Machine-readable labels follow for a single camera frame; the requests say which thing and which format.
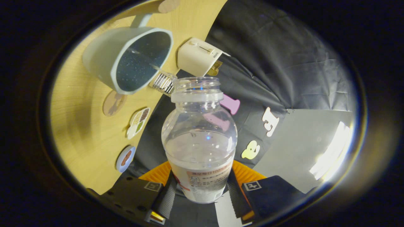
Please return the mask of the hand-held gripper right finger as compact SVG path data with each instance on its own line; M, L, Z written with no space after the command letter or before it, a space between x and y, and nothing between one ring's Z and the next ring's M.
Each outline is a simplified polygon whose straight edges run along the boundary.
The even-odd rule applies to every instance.
M305 194L278 175L264 177L234 161L228 191L235 215L242 221L258 221L290 210Z

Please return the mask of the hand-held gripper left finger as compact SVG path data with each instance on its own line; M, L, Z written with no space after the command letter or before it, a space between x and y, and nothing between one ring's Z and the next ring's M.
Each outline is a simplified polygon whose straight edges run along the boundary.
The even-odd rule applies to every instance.
M177 182L170 164L163 164L140 177L122 174L100 201L118 215L139 225L164 225L170 218Z

